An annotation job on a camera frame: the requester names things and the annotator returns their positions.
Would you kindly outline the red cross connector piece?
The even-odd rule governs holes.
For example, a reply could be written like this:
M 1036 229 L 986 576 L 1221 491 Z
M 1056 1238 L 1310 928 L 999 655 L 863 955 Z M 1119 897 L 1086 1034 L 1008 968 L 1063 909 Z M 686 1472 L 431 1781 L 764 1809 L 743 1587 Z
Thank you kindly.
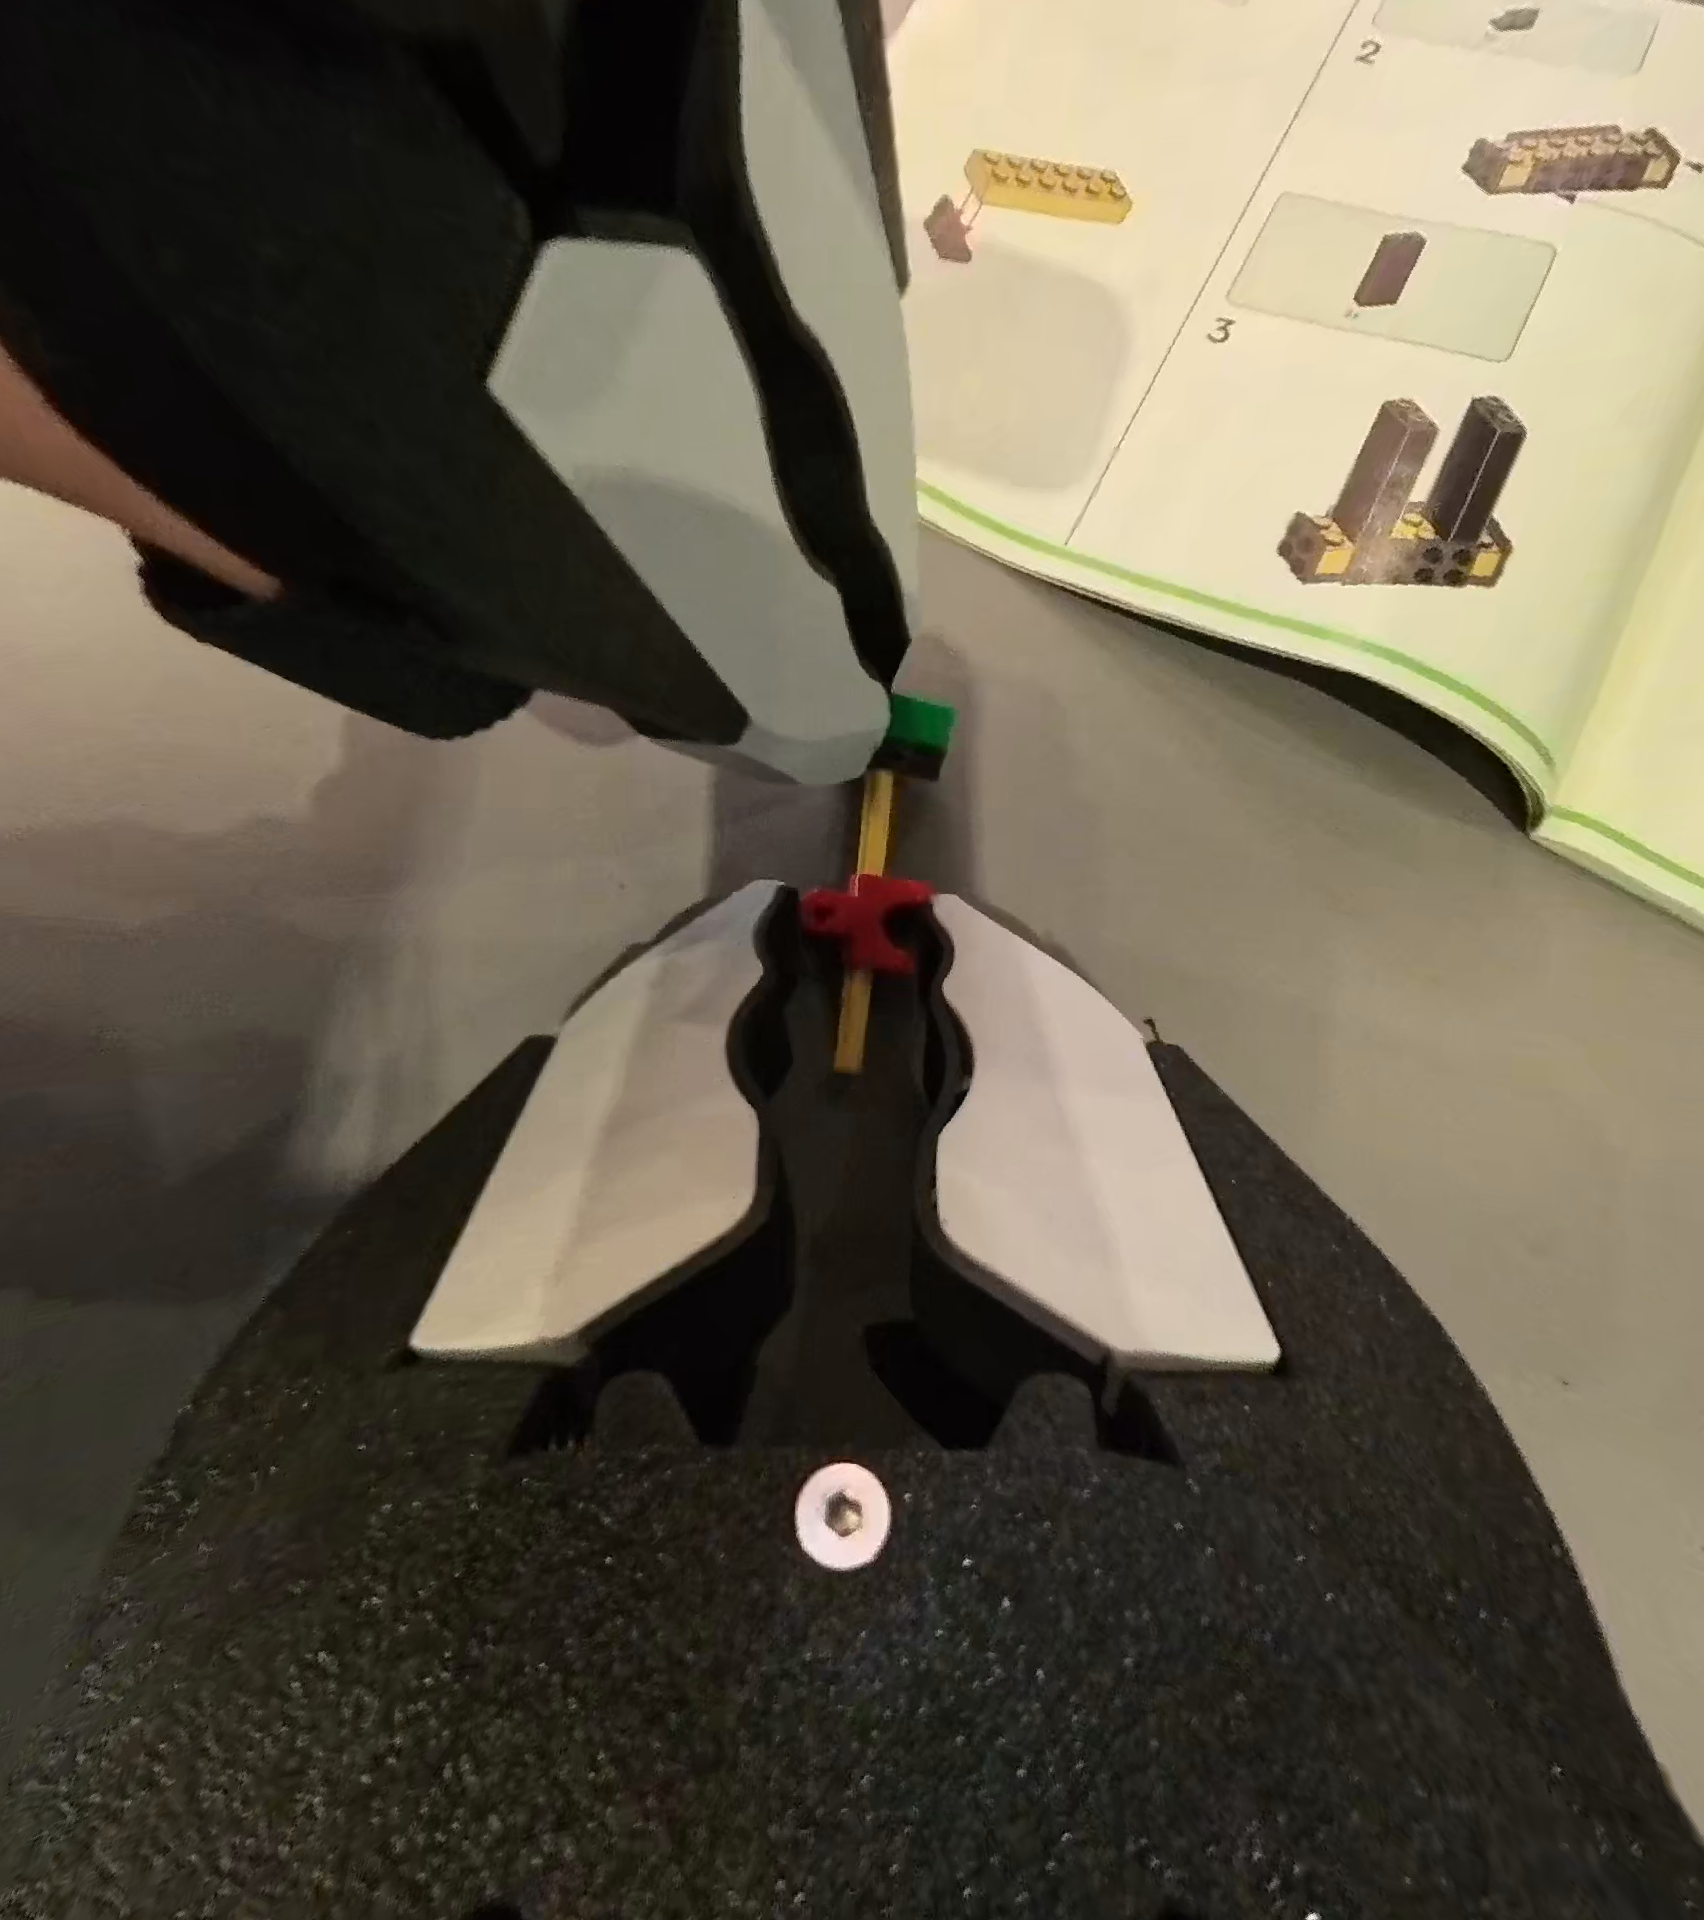
M 907 979 L 914 951 L 894 933 L 901 917 L 932 907 L 937 890 L 910 877 L 859 875 L 843 889 L 813 889 L 799 903 L 800 933 L 832 948 L 847 976 Z

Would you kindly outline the grey desk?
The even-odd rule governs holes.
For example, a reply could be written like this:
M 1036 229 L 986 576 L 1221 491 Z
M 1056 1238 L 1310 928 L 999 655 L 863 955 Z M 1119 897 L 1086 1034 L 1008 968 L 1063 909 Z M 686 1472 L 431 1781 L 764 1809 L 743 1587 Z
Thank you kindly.
M 1416 1287 L 1704 1833 L 1704 938 L 1263 665 L 946 540 L 918 877 L 1154 1022 Z M 0 486 L 0 1777 L 219 1342 L 626 948 L 826 880 L 832 796 L 540 703 L 364 724 Z

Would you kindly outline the small green brick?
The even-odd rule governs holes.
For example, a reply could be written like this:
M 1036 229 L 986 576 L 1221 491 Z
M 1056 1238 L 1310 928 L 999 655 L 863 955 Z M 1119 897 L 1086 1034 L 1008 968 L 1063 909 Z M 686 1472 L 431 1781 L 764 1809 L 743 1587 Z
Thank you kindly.
M 917 782 L 939 782 L 950 756 L 959 712 L 953 705 L 893 690 L 889 724 L 870 771 Z

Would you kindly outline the yellow axle rod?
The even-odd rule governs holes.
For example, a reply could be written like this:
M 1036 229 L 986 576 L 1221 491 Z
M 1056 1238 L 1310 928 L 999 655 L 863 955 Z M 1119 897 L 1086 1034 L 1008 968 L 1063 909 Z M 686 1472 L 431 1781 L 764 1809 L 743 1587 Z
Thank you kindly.
M 860 897 L 868 877 L 882 879 L 889 873 L 889 852 L 894 823 L 897 776 L 886 771 L 865 776 L 856 852 L 853 875 L 847 880 L 849 900 Z M 859 1076 L 865 1069 L 866 1046 L 872 1016 L 875 973 L 856 964 L 856 957 L 866 948 L 865 937 L 855 933 L 853 909 L 841 912 L 843 985 L 839 1024 L 835 1038 L 832 1069 L 841 1076 Z

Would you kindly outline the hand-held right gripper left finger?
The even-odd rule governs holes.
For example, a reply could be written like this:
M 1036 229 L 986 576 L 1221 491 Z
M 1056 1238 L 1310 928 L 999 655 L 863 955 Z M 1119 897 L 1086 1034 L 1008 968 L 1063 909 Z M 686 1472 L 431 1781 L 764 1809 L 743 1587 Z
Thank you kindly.
M 584 1411 L 635 1374 L 733 1445 L 792 1308 L 794 1212 L 769 1116 L 792 1071 L 797 892 L 752 880 L 562 1022 L 409 1352 L 559 1373 Z

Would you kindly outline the brick instruction booklet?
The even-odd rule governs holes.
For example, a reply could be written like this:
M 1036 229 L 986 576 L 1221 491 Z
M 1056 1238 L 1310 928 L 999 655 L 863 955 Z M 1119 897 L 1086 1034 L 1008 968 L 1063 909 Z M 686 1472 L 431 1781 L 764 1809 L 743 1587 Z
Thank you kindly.
M 1704 4 L 944 2 L 917 493 L 1478 742 L 1704 933 Z

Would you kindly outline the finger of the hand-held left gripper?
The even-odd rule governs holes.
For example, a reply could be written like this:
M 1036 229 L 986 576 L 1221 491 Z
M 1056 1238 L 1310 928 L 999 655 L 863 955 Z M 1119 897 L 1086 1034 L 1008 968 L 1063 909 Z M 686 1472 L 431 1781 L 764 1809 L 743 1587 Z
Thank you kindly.
M 792 530 L 704 264 L 659 244 L 546 244 L 489 391 L 744 708 L 728 752 L 804 786 L 860 778 L 889 698 Z
M 917 441 L 876 4 L 702 7 L 702 246 L 769 484 L 866 677 L 918 613 Z

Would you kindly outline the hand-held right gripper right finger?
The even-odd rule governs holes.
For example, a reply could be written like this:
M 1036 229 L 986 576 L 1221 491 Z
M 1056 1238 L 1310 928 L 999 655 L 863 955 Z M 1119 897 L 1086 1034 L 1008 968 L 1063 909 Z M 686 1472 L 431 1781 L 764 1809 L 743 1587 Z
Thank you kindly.
M 1146 1386 L 1275 1376 L 1275 1331 L 1150 1040 L 1080 973 L 953 892 L 897 909 L 870 1013 L 870 1154 L 901 1237 L 870 1368 L 941 1446 L 1065 1383 L 1105 1446 L 1157 1446 Z

